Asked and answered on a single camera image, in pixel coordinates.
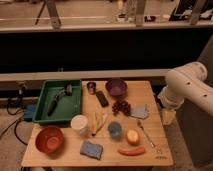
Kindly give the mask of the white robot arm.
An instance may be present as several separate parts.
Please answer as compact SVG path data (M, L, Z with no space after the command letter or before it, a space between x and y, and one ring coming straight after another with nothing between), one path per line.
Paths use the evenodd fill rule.
M174 110L188 99L213 117L213 88L204 83L207 74L201 62L191 62L169 70L165 75L166 86L158 99L165 108Z

